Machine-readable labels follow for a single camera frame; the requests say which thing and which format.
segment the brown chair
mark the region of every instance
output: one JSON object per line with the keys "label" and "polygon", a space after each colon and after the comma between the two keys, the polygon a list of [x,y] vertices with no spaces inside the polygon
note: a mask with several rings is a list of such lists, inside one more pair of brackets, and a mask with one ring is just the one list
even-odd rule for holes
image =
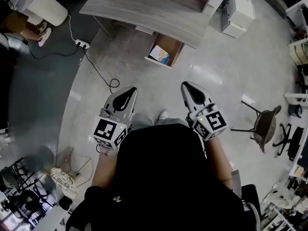
{"label": "brown chair", "polygon": [[243,101],[242,103],[253,109],[257,114],[254,128],[250,130],[231,129],[231,131],[254,133],[254,137],[251,139],[254,140],[260,146],[261,151],[264,152],[264,145],[268,143],[274,136],[276,129],[275,115],[280,112],[281,106],[278,105],[272,111],[265,110],[260,112],[249,104]]}

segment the gray pants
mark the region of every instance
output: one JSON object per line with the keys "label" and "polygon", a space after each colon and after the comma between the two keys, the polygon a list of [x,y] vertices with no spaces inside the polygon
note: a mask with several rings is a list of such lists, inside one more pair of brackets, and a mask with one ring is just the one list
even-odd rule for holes
{"label": "gray pants", "polygon": [[147,117],[146,115],[137,113],[133,116],[131,120],[132,129],[130,131],[138,130],[142,128],[149,128],[149,127],[157,126],[157,125],[169,125],[169,124],[176,124],[176,123],[183,124],[188,127],[187,122],[179,118],[166,118],[166,119],[159,120],[158,122],[155,122],[155,124],[153,124],[153,121],[149,117]]}

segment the open drawer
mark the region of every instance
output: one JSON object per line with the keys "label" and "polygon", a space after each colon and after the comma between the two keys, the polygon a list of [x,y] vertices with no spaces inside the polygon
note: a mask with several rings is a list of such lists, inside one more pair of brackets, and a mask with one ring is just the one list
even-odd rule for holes
{"label": "open drawer", "polygon": [[[152,49],[158,45],[160,48],[165,50],[169,55],[169,60],[166,64],[160,63],[159,61],[155,60],[153,57],[150,56],[150,52]],[[174,38],[158,34],[155,42],[152,44],[150,51],[148,55],[145,57],[145,59],[149,62],[155,63],[157,65],[172,68],[173,64],[175,63],[180,51],[182,50],[184,44]]]}

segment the sneaker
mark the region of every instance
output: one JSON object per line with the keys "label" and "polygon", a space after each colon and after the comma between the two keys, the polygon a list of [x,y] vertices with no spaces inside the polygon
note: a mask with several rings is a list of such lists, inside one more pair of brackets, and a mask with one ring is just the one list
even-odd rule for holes
{"label": "sneaker", "polygon": [[45,32],[46,28],[47,28],[47,22],[44,21],[44,22],[42,22],[42,23],[40,24],[40,26],[38,27],[38,34],[42,35],[43,32]]}
{"label": "sneaker", "polygon": [[158,119],[157,119],[156,122],[158,122],[158,121],[160,121],[160,120],[164,120],[164,119],[166,119],[166,118],[168,118],[168,112],[167,112],[167,110],[165,109],[165,110],[162,110],[162,111],[159,113],[159,116],[158,116]]}
{"label": "sneaker", "polygon": [[46,40],[50,37],[50,34],[51,34],[51,28],[48,27],[46,31],[43,32],[41,40],[38,43],[40,47],[42,47],[45,44]]}

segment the power strip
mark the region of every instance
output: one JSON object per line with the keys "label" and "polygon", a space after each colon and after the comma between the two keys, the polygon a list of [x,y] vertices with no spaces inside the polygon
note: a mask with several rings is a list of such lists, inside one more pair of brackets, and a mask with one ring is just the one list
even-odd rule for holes
{"label": "power strip", "polygon": [[82,41],[82,40],[77,39],[77,40],[75,41],[75,43],[76,43],[76,44],[79,44],[79,46],[82,47],[82,48],[85,48],[85,49],[90,48],[90,45],[89,45],[88,43]]}

